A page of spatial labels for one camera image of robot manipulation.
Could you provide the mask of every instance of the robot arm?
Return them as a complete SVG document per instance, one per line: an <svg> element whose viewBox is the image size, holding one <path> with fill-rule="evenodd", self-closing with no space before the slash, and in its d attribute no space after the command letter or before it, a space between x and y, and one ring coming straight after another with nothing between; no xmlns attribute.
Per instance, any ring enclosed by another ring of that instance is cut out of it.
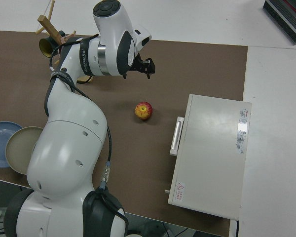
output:
<svg viewBox="0 0 296 237"><path fill-rule="evenodd" d="M73 92L83 75L154 73L153 61L139 55L151 35L143 27L133 28L116 0L97 4L93 16L101 37L73 37L60 48L45 99L48 121L27 171L34 191L11 201L4 219L7 237L122 237L127 229L122 206L105 186L107 177L97 190L92 184L107 133L105 115Z"/></svg>

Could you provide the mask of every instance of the brown mat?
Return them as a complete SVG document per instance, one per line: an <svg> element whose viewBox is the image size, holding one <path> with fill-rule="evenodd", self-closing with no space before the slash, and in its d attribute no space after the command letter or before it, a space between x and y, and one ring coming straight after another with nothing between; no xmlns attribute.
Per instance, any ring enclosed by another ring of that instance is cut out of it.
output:
<svg viewBox="0 0 296 237"><path fill-rule="evenodd" d="M44 127L44 97L49 86L48 59L38 48L44 34L0 32L0 121ZM151 57L156 74L128 72L96 77L79 85L104 112L112 133L112 167L108 187L129 213L220 236L229 220L167 203L175 166L169 155L177 116L184 116L189 94L242 100L247 47L151 41L141 52ZM153 115L136 118L134 108L147 101ZM108 154L106 141L93 174L98 186ZM0 169L0 180L28 185L26 177Z"/></svg>

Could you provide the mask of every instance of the plate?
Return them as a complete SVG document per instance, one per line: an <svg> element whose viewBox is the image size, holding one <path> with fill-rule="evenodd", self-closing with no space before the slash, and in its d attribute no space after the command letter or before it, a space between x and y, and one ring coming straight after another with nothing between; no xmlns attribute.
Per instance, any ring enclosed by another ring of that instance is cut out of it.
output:
<svg viewBox="0 0 296 237"><path fill-rule="evenodd" d="M9 164L5 159L5 147L10 137L21 128L20 125L13 122L0 122L0 168L9 167Z"/></svg>
<svg viewBox="0 0 296 237"><path fill-rule="evenodd" d="M16 172L27 173L34 146L42 131L41 127L24 127L14 133L7 142L6 160Z"/></svg>

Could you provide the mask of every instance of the white case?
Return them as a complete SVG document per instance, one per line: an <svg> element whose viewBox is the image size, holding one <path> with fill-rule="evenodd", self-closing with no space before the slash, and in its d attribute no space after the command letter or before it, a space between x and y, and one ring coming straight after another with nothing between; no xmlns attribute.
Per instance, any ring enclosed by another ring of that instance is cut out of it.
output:
<svg viewBox="0 0 296 237"><path fill-rule="evenodd" d="M190 95L169 204L239 219L251 103Z"/></svg>

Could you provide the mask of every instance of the red apple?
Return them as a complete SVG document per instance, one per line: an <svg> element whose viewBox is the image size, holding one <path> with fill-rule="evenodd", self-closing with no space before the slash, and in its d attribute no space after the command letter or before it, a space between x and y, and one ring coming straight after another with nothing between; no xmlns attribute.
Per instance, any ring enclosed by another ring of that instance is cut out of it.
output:
<svg viewBox="0 0 296 237"><path fill-rule="evenodd" d="M135 108L135 114L142 120L148 119L152 114L152 106L148 102L140 102Z"/></svg>

